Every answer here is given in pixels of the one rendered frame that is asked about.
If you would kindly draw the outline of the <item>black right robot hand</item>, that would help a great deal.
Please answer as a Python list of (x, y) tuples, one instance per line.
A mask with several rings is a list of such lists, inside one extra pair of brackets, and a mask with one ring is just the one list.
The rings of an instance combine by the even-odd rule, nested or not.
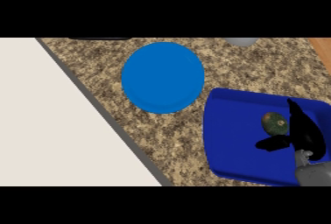
[(327, 140), (315, 121), (307, 116), (297, 102), (287, 99), (290, 107), (288, 132), (285, 135), (269, 136), (256, 143), (256, 148), (278, 151), (294, 146), (294, 150), (312, 151), (310, 160), (318, 161), (327, 154)]

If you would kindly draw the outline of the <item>green squash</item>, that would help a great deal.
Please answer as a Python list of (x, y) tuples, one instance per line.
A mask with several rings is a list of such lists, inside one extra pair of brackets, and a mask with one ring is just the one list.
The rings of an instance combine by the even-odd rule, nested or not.
[(285, 135), (288, 132), (288, 122), (285, 117), (276, 112), (268, 112), (263, 115), (262, 125), (269, 136)]

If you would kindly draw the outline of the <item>grey round object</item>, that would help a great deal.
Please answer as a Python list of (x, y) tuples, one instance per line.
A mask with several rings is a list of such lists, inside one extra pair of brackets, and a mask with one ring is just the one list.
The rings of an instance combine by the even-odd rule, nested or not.
[(256, 43), (257, 38), (226, 38), (225, 40), (231, 45), (251, 46)]

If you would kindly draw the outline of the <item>dark blue tray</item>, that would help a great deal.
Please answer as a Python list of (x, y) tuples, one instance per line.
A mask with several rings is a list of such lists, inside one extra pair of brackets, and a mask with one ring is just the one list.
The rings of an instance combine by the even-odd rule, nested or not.
[[(288, 96), (216, 88), (205, 102), (202, 140), (213, 173), (270, 186), (300, 186), (296, 149), (269, 152), (256, 148), (268, 138), (262, 118), (268, 112), (290, 116)], [(310, 164), (331, 162), (331, 104), (291, 98), (315, 121), (325, 137), (325, 156)]]

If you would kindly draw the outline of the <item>brown wooden panel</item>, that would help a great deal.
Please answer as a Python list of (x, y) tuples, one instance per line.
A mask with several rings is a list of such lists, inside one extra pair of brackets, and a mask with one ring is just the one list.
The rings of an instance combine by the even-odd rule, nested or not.
[(327, 71), (331, 73), (331, 38), (310, 38), (309, 41), (324, 62)]

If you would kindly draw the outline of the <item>blue plate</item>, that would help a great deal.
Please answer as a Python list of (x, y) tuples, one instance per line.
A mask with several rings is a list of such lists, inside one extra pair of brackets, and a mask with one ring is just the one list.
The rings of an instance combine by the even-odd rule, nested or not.
[(121, 88), (137, 108), (170, 114), (197, 100), (204, 86), (204, 67), (192, 50), (174, 42), (145, 45), (121, 69)]

